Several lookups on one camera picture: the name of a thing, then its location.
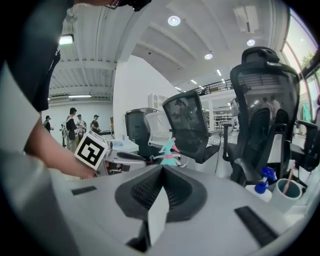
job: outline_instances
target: black and white marker cube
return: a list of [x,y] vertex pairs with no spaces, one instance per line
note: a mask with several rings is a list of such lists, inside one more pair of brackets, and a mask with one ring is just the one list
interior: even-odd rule
[[89,130],[84,134],[74,155],[87,166],[97,170],[106,155],[107,149],[106,140]]

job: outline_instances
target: black t-shirt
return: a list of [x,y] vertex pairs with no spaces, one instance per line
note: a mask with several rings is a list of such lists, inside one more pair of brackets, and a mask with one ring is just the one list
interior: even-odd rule
[[99,127],[99,123],[96,121],[96,120],[93,120],[92,123],[91,123],[92,126],[98,128]]
[[59,38],[74,0],[41,0],[10,39],[6,60],[25,97],[38,111],[49,108],[49,86],[60,60]]
[[75,130],[77,129],[75,120],[73,118],[70,118],[70,120],[66,122],[65,126],[66,126],[66,129],[68,130],[69,139],[72,141],[75,140],[76,139]]
[[45,122],[43,123],[43,125],[44,125],[44,128],[46,128],[46,129],[48,130],[48,132],[50,133],[50,131],[51,131],[51,126],[50,126],[49,121],[45,121]]

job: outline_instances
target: fluorescent light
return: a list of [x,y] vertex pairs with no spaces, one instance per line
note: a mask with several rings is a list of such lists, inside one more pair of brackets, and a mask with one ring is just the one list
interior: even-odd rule
[[206,55],[204,55],[204,58],[205,58],[206,60],[211,60],[212,57],[213,57],[213,55],[212,55],[211,53],[207,53]]
[[256,41],[255,41],[255,40],[253,40],[253,39],[249,39],[249,40],[246,42],[246,45],[247,45],[247,46],[254,46],[254,45],[255,45],[255,43],[256,43]]
[[69,99],[73,99],[73,98],[91,98],[91,95],[70,95]]
[[59,44],[62,45],[70,45],[74,42],[73,34],[62,35],[59,40]]
[[178,26],[180,24],[181,20],[178,16],[171,16],[168,18],[168,23],[170,26]]

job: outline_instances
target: white cup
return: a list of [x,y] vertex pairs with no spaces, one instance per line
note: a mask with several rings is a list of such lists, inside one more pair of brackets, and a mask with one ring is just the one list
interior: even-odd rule
[[287,182],[288,182],[287,178],[279,179],[276,182],[275,188],[272,193],[272,198],[268,203],[269,205],[277,208],[278,210],[280,210],[284,214],[302,196],[301,188],[293,181],[289,182],[288,190],[286,191],[285,194],[283,194],[282,191],[284,190]]

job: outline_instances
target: ceiling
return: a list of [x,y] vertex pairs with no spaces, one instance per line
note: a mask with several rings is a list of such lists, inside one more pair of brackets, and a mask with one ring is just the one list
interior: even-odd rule
[[[255,6],[254,33],[241,32],[234,14],[239,6]],[[74,43],[60,47],[49,96],[91,94],[112,100],[117,62],[130,54],[145,59],[183,91],[228,79],[248,39],[257,46],[282,47],[288,20],[283,10],[276,0],[153,0],[137,13],[128,6],[76,5],[69,13],[77,21],[64,21],[62,33],[74,34]],[[180,25],[168,24],[172,15],[180,17]],[[207,53],[213,54],[211,60],[204,58]]]

